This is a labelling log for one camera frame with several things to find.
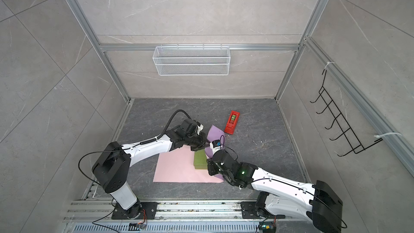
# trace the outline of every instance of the red holder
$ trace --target red holder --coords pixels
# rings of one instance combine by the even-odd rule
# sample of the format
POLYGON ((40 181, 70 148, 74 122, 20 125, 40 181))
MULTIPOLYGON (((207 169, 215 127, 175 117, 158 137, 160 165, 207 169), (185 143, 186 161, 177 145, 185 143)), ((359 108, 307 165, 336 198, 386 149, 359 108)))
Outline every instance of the red holder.
POLYGON ((228 134, 232 134, 234 133, 234 129, 235 126, 237 124, 238 121, 238 117, 240 116, 240 112, 236 112, 236 111, 231 111, 230 113, 230 117, 229 120, 227 121, 227 125, 226 128, 224 129, 224 132, 228 133, 228 134))

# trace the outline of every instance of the metal grate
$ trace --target metal grate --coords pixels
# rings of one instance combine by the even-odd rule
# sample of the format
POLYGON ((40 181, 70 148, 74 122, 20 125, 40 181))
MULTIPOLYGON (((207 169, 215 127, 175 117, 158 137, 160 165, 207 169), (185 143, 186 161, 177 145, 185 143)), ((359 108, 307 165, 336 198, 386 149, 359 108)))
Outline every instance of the metal grate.
POLYGON ((158 74, 228 75, 230 49, 222 46, 160 46, 153 56, 158 74))
MULTIPOLYGON (((129 222, 102 222, 107 227, 116 229, 122 233, 137 232, 128 230, 129 222)), ((205 222, 151 222, 146 229, 140 230, 147 233, 194 233, 194 232, 255 232, 258 221, 205 221, 205 222)), ((73 233, 106 233, 113 230, 93 225, 92 223, 76 223, 73 233)))

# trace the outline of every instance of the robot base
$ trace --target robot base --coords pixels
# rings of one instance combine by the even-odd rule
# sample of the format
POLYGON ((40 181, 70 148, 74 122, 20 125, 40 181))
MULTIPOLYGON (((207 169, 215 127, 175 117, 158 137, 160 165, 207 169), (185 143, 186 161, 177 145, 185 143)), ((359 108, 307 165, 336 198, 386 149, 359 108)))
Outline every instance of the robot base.
POLYGON ((111 219, 144 219, 144 212, 147 219, 154 219, 157 212, 157 202, 137 202, 128 210, 122 209, 118 203, 115 205, 111 219))

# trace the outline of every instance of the black bracket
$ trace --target black bracket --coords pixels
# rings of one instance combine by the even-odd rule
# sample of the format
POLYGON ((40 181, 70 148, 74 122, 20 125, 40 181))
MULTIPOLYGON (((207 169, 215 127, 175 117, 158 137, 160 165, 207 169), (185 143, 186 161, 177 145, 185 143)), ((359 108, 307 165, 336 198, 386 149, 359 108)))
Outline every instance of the black bracket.
POLYGON ((256 202, 241 202, 241 216, 243 219, 261 219, 256 211, 256 202))
MULTIPOLYGON (((138 216, 134 219, 143 220, 144 219, 144 210, 145 215, 148 219, 154 219, 155 213, 157 212, 158 202, 141 202, 141 207, 137 208, 138 216)), ((130 219, 124 209, 117 203, 115 209, 113 210, 111 219, 130 219)))
POLYGON ((320 89, 319 89, 319 91, 318 91, 319 96, 318 96, 318 98, 316 98, 316 100, 315 100, 315 101, 313 101, 313 102, 312 102, 312 101, 310 101, 310 102, 311 102, 311 103, 315 103, 316 101, 318 101, 318 99, 319 99, 319 98, 321 98, 321 99, 324 101, 324 103, 325 103, 326 107, 323 109, 323 111, 321 111, 321 112, 316 112, 316 113, 320 115, 320 114, 321 114, 321 113, 323 113, 326 109, 328 109, 328 110, 330 111, 330 113, 332 114, 332 116, 334 117, 334 120, 332 121, 331 126, 330 126, 329 128, 325 127, 325 129, 331 129, 331 128, 332 128, 332 126, 334 125, 334 123, 335 123, 335 122, 337 122, 337 124, 338 124, 339 128, 341 129, 341 132, 342 132, 342 133, 341 133, 338 137, 336 137, 336 138, 334 138, 334 139, 330 139, 330 140, 331 140, 331 141, 337 140, 337 139, 339 139, 339 137, 341 137, 342 135, 344 135, 344 136, 345 136, 345 138, 347 139, 348 144, 349 144, 349 146, 351 147, 351 150, 350 150, 350 151, 348 151, 347 153, 342 154, 342 155, 339 155, 339 154, 338 154, 338 156, 343 157, 343 156, 348 155, 348 154, 349 154, 349 153, 351 153, 351 152, 354 152, 355 154, 358 154, 358 153, 360 153, 361 151, 364 151, 364 150, 366 150, 366 149, 368 149, 368 148, 370 148, 370 147, 374 146, 376 143, 381 142, 383 139, 377 139, 377 140, 375 140, 375 141, 374 141, 374 143, 372 143, 372 144, 371 144, 371 145, 369 145, 368 147, 364 147, 364 146, 362 145, 362 143, 360 142, 359 138, 358 138, 358 137, 357 137, 357 135, 355 134, 354 130, 351 128, 351 126, 349 125, 348 121, 346 120, 345 116, 342 114, 341 110, 338 108, 337 104, 334 102, 334 100, 332 99, 332 97, 329 95, 328 91, 326 91, 326 89, 325 89, 325 87, 324 87, 325 78, 326 78, 326 70, 325 70, 325 69, 323 70, 322 75, 323 75, 324 77, 323 77, 322 86, 320 87, 320 89), (322 93, 323 93, 323 92, 325 92, 325 93, 328 95, 328 97, 329 97, 328 99, 325 99, 325 98, 323 97, 323 95, 322 95, 322 93), (334 105, 334 106, 338 109, 338 111, 339 111, 339 114, 338 114, 338 115, 334 115, 333 111, 331 110, 330 105, 332 106, 332 104, 333 104, 333 105, 334 105), (343 118, 343 119, 345 120, 345 122, 347 123, 348 128, 347 128, 346 130, 344 130, 344 128, 342 128, 342 127, 341 127, 341 125, 339 124, 339 122, 338 122, 338 118, 339 118, 339 117, 343 118), (353 146, 352 146, 351 142, 349 141, 348 136, 346 135, 346 132, 348 132, 349 130, 350 130, 350 132, 351 132, 351 133, 353 133, 353 134, 354 134, 355 138, 356 138, 356 139, 357 139, 357 141, 358 141, 358 144, 357 144, 357 146, 356 146, 356 147, 353 147, 353 146))

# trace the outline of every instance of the black wire rack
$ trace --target black wire rack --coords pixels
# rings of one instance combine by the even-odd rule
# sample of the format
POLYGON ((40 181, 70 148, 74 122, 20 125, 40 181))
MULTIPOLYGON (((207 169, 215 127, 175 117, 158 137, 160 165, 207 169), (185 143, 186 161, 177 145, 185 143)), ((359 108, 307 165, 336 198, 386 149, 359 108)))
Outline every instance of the black wire rack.
POLYGON ((334 117, 334 120, 332 121, 332 124, 331 124, 331 126, 329 127, 329 128, 327 128, 327 127, 325 127, 325 129, 331 129, 332 127, 333 127, 333 125, 334 125, 334 123, 336 122, 337 124, 338 124, 338 126, 339 126, 339 128, 341 129, 341 134, 338 136, 338 137, 336 137, 336 138, 334 138, 334 139, 331 139, 331 138, 329 138, 331 141, 334 141, 334 140, 337 140, 337 139, 339 139, 342 135, 347 139, 347 142, 349 143, 349 146, 351 147, 351 150, 349 151, 349 152, 347 152, 347 153, 345 153, 345 154, 343 154, 343 155, 339 155, 338 154, 338 156, 340 156, 340 157, 343 157, 343 156, 346 156, 346 155, 348 155, 349 153, 351 153, 351 152, 354 152, 355 154, 358 154, 358 153, 360 153, 360 152, 362 152, 362 151, 364 151, 364 150, 366 150, 366 149, 368 149, 368 148, 370 148, 370 147, 372 147, 372 146, 374 146, 376 143, 378 143, 378 142, 381 142, 383 139, 377 139, 377 140, 375 140, 374 141, 374 143, 373 144, 371 144, 371 145, 369 145, 368 147, 364 147, 363 145, 362 145, 362 143, 360 142, 360 140, 359 140, 359 138, 358 138, 358 136, 355 134, 355 132, 354 132, 354 130, 351 128, 351 126, 349 125, 349 123, 348 123, 348 121, 347 121, 347 119, 345 118, 345 116, 342 114, 342 112, 341 112, 341 110, 338 108, 338 106, 337 106, 337 104, 335 103, 335 101, 332 99, 332 97, 329 95, 329 93, 328 93, 328 91, 326 91, 326 89, 325 89, 325 87, 324 87, 324 83, 325 83, 325 78, 326 78, 326 70, 324 69, 323 70, 323 72, 322 72, 322 75, 324 76, 323 77, 323 82, 322 82, 322 86, 320 87, 320 89, 319 89, 319 91, 318 91, 318 93, 319 93, 319 96, 318 96, 318 98, 316 98, 316 100, 315 101, 310 101, 311 103, 315 103, 316 101, 318 101, 318 99, 319 98, 321 98, 323 101, 324 101, 324 103, 325 103, 325 105, 326 105, 326 107, 325 107, 325 109, 323 109, 323 111, 321 111, 321 112, 316 112, 317 114, 322 114, 324 111, 326 111, 327 109, 330 111, 330 113, 332 114, 332 116, 334 117), (330 106, 332 106, 332 105, 334 105, 337 109, 338 109, 338 111, 339 111, 339 114, 338 115, 334 115, 334 112, 332 111, 332 109, 331 109, 331 107, 330 106), (346 130, 344 130, 345 128, 343 128, 340 124, 339 124, 339 122, 338 122, 338 118, 343 118, 343 120, 346 122, 346 126, 347 126, 347 129, 346 130), (355 139, 356 139, 356 141, 357 141, 357 143, 356 143, 356 147, 353 147, 352 146, 352 144, 351 144, 351 142, 350 142, 350 140, 349 140, 349 136, 346 134, 346 132, 350 132, 350 133, 352 133, 354 136, 355 136, 355 139))

